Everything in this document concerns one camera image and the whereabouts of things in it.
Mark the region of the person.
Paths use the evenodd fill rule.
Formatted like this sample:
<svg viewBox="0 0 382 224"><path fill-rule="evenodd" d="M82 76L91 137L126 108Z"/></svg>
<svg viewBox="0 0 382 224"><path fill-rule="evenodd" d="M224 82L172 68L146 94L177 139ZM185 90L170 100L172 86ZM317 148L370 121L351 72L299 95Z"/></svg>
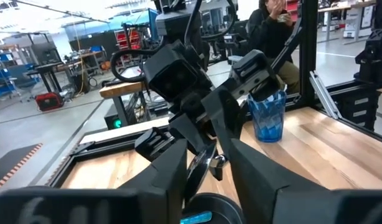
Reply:
<svg viewBox="0 0 382 224"><path fill-rule="evenodd" d="M260 0L259 8L254 10L248 19L249 48L262 51L269 63L273 63L281 53L293 32L293 21L285 5L286 0ZM288 94L300 91L299 68L291 56L285 59L277 76L287 85Z"/></svg>

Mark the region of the silver frame brace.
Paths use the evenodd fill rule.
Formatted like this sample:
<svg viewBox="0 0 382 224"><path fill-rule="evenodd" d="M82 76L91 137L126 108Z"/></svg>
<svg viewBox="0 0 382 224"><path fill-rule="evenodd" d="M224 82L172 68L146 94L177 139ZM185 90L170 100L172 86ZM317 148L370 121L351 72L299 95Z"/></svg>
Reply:
<svg viewBox="0 0 382 224"><path fill-rule="evenodd" d="M326 86L318 76L316 71L310 71L310 83L312 84L316 95L318 96L322 106L326 110L327 114L333 119L340 119L342 115L338 110L335 102L330 96Z"/></svg>

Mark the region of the black floor mat striped edge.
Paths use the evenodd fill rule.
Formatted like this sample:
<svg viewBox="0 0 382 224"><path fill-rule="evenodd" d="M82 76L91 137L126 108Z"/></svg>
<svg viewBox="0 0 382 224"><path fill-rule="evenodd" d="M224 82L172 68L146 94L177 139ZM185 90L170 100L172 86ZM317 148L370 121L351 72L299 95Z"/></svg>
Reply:
<svg viewBox="0 0 382 224"><path fill-rule="evenodd" d="M42 143L22 147L0 158L0 188L43 146Z"/></svg>

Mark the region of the blue panel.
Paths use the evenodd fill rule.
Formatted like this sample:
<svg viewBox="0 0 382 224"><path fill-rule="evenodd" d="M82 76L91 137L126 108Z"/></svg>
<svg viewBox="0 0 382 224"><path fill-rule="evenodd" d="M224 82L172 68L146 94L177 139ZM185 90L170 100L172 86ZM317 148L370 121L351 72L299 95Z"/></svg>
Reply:
<svg viewBox="0 0 382 224"><path fill-rule="evenodd" d="M69 24L64 27L69 40L75 40L76 37L83 37L95 33L110 32L122 29L122 23L127 24L145 24L154 21L157 16L157 11L153 9L145 9L133 14L114 16L108 19L108 23L91 21L78 22Z"/></svg>

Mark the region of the red bin rack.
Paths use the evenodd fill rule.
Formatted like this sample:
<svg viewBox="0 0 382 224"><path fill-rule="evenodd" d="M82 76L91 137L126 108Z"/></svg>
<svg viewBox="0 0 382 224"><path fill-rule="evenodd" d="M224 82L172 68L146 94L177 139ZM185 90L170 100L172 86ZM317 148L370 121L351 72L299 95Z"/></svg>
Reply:
<svg viewBox="0 0 382 224"><path fill-rule="evenodd" d="M114 32L116 37L117 46L120 50L131 49L141 49L142 39L140 38L139 32L134 28L129 28L127 30L117 30Z"/></svg>

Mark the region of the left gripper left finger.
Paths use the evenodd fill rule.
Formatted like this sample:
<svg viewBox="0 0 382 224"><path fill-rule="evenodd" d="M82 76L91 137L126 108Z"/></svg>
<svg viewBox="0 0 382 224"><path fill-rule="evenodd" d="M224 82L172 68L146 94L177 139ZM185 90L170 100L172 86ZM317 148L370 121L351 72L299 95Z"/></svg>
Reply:
<svg viewBox="0 0 382 224"><path fill-rule="evenodd" d="M187 141L178 140L119 188L127 193L122 224L180 224L187 182Z"/></svg>

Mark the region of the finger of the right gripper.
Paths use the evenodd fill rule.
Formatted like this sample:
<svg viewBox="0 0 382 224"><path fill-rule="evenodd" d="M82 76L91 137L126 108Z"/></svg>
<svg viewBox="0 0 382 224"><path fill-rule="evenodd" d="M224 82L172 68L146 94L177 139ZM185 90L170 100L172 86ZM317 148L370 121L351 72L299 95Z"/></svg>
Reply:
<svg viewBox="0 0 382 224"><path fill-rule="evenodd" d="M232 139L240 138L245 112L225 87L216 88L209 93L203 99L203 107L212 122L223 153L231 159L235 150Z"/></svg>
<svg viewBox="0 0 382 224"><path fill-rule="evenodd" d="M210 144L210 138L185 113L169 120L169 132L176 139L186 139L193 154L199 154Z"/></svg>

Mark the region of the black box green light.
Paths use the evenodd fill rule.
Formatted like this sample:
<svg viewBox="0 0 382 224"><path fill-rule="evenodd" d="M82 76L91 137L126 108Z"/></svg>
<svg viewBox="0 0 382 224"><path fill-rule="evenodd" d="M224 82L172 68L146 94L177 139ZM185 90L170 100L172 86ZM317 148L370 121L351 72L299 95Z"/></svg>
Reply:
<svg viewBox="0 0 382 224"><path fill-rule="evenodd" d="M105 114L104 119L108 129L118 129L128 125L127 122L122 123L120 120L115 105L110 106L109 110Z"/></svg>

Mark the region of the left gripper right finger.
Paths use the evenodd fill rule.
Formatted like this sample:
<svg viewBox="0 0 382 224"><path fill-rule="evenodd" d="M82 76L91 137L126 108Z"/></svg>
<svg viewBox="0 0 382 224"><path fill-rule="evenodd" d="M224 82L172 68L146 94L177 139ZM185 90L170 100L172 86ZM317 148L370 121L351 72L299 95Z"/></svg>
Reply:
<svg viewBox="0 0 382 224"><path fill-rule="evenodd" d="M239 139L231 139L229 161L247 224L271 224L279 192L327 189L285 168Z"/></svg>

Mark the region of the black bracket mount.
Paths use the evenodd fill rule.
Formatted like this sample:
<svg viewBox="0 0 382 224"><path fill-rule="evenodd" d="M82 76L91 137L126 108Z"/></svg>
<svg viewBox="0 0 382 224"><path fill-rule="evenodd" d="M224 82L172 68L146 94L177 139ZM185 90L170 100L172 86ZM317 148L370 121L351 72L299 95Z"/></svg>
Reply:
<svg viewBox="0 0 382 224"><path fill-rule="evenodd" d="M365 48L355 57L360 66L354 78L365 83L382 83L382 29L372 30Z"/></svg>

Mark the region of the black desk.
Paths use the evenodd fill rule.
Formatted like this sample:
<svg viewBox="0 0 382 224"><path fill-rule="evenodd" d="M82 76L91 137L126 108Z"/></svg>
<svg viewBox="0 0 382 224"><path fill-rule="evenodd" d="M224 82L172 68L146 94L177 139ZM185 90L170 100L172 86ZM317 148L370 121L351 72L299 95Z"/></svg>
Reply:
<svg viewBox="0 0 382 224"><path fill-rule="evenodd" d="M57 79L55 72L57 70L65 70L68 69L68 64L63 62L55 62L49 63L45 65L38 65L34 67L32 70L29 70L24 73L24 75L31 77L35 75L39 75L42 79L46 89L48 92L62 92L62 87Z"/></svg>

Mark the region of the black control box stack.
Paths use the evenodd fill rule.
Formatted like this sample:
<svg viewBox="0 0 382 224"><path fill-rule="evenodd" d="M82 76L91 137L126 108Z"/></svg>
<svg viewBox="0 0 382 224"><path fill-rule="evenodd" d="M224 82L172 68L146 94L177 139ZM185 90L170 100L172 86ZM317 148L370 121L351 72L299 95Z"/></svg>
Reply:
<svg viewBox="0 0 382 224"><path fill-rule="evenodd" d="M381 95L382 92L378 90L359 90L336 95L333 99L345 119L375 132Z"/></svg>

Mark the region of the blue glass cup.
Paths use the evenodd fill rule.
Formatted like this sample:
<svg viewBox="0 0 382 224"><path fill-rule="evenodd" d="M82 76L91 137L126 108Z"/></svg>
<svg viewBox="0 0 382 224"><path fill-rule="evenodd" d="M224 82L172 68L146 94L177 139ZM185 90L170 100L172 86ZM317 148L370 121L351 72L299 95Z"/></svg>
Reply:
<svg viewBox="0 0 382 224"><path fill-rule="evenodd" d="M278 142L282 139L287 95L279 90L263 101L251 95L247 102L253 120L254 133L261 142Z"/></svg>

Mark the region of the blue bin shelf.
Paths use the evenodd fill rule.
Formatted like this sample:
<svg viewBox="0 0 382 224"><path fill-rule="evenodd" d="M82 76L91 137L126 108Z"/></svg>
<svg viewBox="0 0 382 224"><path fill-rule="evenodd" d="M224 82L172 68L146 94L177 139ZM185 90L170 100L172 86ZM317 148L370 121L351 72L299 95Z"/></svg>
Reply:
<svg viewBox="0 0 382 224"><path fill-rule="evenodd" d="M23 102L23 93L28 95L26 101L35 98L32 90L38 84L39 78L33 77L33 64L26 63L23 54L17 49L0 49L0 101L4 97L19 97Z"/></svg>

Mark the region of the wooden workbench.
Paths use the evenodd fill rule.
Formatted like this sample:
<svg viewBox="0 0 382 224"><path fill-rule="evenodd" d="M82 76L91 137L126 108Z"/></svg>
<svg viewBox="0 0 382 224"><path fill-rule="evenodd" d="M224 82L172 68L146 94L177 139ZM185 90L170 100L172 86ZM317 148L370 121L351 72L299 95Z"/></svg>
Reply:
<svg viewBox="0 0 382 224"><path fill-rule="evenodd" d="M118 113L118 118L121 121L121 127L134 124L130 113L126 111L122 96L132 93L142 93L145 85L142 82L136 83L117 83L115 85L104 86L99 94L104 99L112 99L114 107Z"/></svg>

